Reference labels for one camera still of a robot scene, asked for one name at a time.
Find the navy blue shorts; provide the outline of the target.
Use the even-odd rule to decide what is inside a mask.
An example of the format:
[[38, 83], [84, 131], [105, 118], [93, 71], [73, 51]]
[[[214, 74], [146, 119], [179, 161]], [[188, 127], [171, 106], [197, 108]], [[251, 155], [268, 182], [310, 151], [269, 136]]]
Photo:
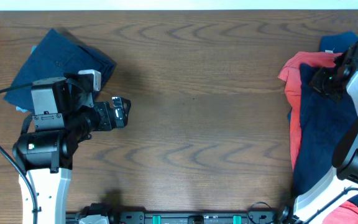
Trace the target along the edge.
[[353, 94], [345, 92], [336, 103], [310, 87], [318, 70], [305, 63], [300, 65], [301, 146], [293, 174], [295, 197], [311, 190], [329, 171], [337, 144], [358, 115], [358, 102], [353, 102]]

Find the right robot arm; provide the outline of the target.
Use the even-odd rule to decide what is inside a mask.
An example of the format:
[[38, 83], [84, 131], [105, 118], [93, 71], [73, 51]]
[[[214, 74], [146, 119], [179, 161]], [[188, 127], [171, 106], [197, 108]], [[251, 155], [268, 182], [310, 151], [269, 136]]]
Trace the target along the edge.
[[358, 196], [358, 41], [301, 80], [301, 151], [296, 197], [282, 223], [322, 223]]

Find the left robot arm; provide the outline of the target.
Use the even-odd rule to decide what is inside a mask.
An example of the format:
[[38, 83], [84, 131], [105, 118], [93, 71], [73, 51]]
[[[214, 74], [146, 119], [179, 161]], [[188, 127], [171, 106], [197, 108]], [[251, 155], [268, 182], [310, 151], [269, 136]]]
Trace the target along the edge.
[[130, 100], [94, 100], [94, 88], [85, 75], [55, 77], [32, 83], [34, 113], [22, 126], [12, 148], [24, 173], [19, 180], [23, 223], [65, 223], [66, 203], [79, 143], [93, 131], [111, 131], [127, 125]]

